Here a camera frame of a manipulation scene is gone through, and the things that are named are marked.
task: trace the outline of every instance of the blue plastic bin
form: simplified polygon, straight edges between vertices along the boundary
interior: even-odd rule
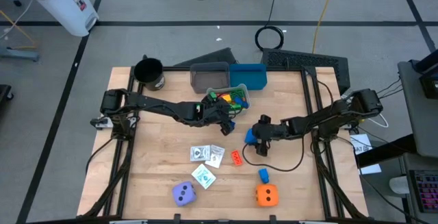
[[[268,83],[265,64],[230,64],[230,85],[244,84],[248,90],[263,90]]]

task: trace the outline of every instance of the robotic arm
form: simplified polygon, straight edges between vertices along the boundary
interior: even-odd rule
[[[322,139],[332,139],[343,125],[355,127],[361,119],[377,116],[382,110],[383,106],[376,92],[365,89],[353,92],[347,98],[337,100],[306,117],[282,119],[279,125],[271,124],[269,116],[261,115],[259,122],[253,125],[253,136],[261,142],[252,141],[248,144],[255,146],[257,154],[267,156],[268,142],[271,140],[302,138],[317,126]]]
[[[172,103],[125,89],[105,91],[101,104],[101,113],[104,117],[109,117],[114,124],[113,134],[129,134],[127,127],[130,127],[131,123],[127,115],[147,111],[171,116],[177,122],[190,127],[219,124],[220,131],[226,136],[234,129],[234,122],[229,116],[230,109],[231,106],[224,99],[215,100],[210,95],[205,96],[201,102]]]

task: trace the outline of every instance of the white cable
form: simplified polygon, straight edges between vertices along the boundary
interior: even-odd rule
[[[375,121],[374,119],[369,118],[368,120],[373,122],[374,124],[378,125],[379,127],[388,128],[389,123],[386,121],[385,117],[383,117],[383,114],[379,114],[380,117],[382,117],[383,121],[385,122],[384,125],[380,124],[379,122]]]
[[[0,36],[0,39],[4,38],[7,34],[9,34],[9,32],[12,31],[12,29],[14,29],[15,25],[20,21],[21,17],[26,14],[26,12],[28,11],[28,9],[30,8],[30,5],[32,4],[34,0],[30,0],[29,5],[27,5],[25,11],[15,20],[14,24],[7,30],[7,32],[5,32],[3,35]]]

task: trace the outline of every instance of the playing card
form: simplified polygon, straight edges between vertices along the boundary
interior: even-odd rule
[[[219,169],[220,162],[224,157],[224,153],[225,153],[224,148],[212,145],[210,147],[210,160],[206,161],[205,163],[209,166]]]
[[[198,168],[193,171],[192,176],[205,190],[207,190],[207,188],[216,180],[216,176],[214,176],[204,164],[199,165]]]
[[[190,148],[190,161],[210,160],[210,145],[193,146]]]

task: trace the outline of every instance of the floor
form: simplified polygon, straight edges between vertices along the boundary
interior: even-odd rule
[[[23,12],[0,1],[11,18]],[[399,61],[422,59],[438,41],[436,0],[331,0],[320,28],[316,53],[348,58],[351,89],[380,90],[398,77]],[[85,165],[94,141],[89,120],[99,115],[103,90],[114,66],[131,66],[143,54],[165,65],[230,47],[241,63],[260,62],[255,32],[268,18],[272,0],[91,0],[100,24],[89,37],[71,36],[35,2],[21,25],[38,41],[40,61],[0,60],[0,83],[13,86],[15,99],[0,121],[0,222],[14,223],[44,151],[51,153],[31,206],[20,220],[73,218],[81,195]],[[313,33],[325,0],[276,0],[272,24],[285,30],[283,49],[311,52]],[[8,23],[0,17],[0,32]],[[261,44],[274,47],[276,34],[264,32]],[[0,47],[29,45],[17,30]],[[411,133],[402,92],[382,100],[390,127],[365,122],[384,139]],[[398,161],[368,177],[391,197],[388,175],[399,174]],[[370,216],[403,221],[365,186]]]

